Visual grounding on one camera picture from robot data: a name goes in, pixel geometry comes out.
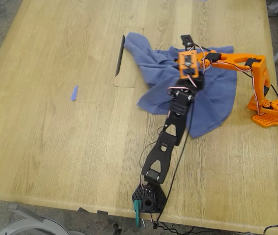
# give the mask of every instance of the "blue object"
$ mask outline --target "blue object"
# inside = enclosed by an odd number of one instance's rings
[[[77,93],[78,93],[78,86],[76,86],[76,87],[74,88],[74,91],[72,92],[72,95],[71,95],[71,97],[70,97],[70,99],[71,99],[72,101],[75,101],[75,100],[76,100],[76,98],[77,98]]]
[[[148,40],[137,33],[129,33],[124,47],[133,55],[149,90],[138,101],[138,106],[152,114],[167,114],[172,96],[167,88],[179,80],[178,58],[181,51],[152,50]],[[217,52],[233,53],[233,47],[210,47]],[[193,138],[219,127],[232,111],[235,98],[237,74],[233,70],[210,67],[205,72],[204,89],[197,93],[194,101],[190,135]],[[189,128],[191,110],[187,116]]]

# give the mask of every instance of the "green tool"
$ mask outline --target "green tool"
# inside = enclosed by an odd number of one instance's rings
[[[141,205],[141,200],[135,200],[134,202],[135,205],[135,212],[136,212],[136,227],[140,228],[140,205]]]

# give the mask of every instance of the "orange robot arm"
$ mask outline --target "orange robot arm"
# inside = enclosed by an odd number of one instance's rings
[[[184,69],[185,58],[190,55],[194,57],[195,51],[182,51],[179,53],[180,73],[181,79],[185,79]],[[216,51],[200,52],[197,54],[196,61],[199,62],[200,68],[203,67],[203,60],[205,68],[209,66],[218,67],[222,69],[252,72],[253,89],[248,108],[257,111],[257,115],[252,117],[252,120],[263,127],[278,125],[278,99],[269,101],[265,98],[268,90],[271,87],[270,76],[266,65],[266,57],[264,55],[254,55],[248,53],[216,53]],[[191,59],[191,66],[189,68],[196,68],[195,59]],[[195,69],[193,77],[197,77],[198,71]]]

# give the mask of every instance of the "wooden table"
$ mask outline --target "wooden table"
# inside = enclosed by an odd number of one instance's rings
[[[139,156],[165,116],[136,106],[147,87],[126,51],[115,77],[128,31],[155,49],[191,34],[265,54],[277,86],[264,0],[24,0],[0,50],[0,200],[135,216]],[[238,74],[230,117],[188,140],[162,221],[254,233],[278,223],[278,127],[250,120],[252,93]]]

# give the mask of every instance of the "orange bracket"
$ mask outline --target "orange bracket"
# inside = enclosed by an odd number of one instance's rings
[[[179,72],[181,79],[187,79],[184,75],[184,70],[193,69],[193,78],[199,77],[198,65],[197,65],[197,51],[187,50],[179,52]]]

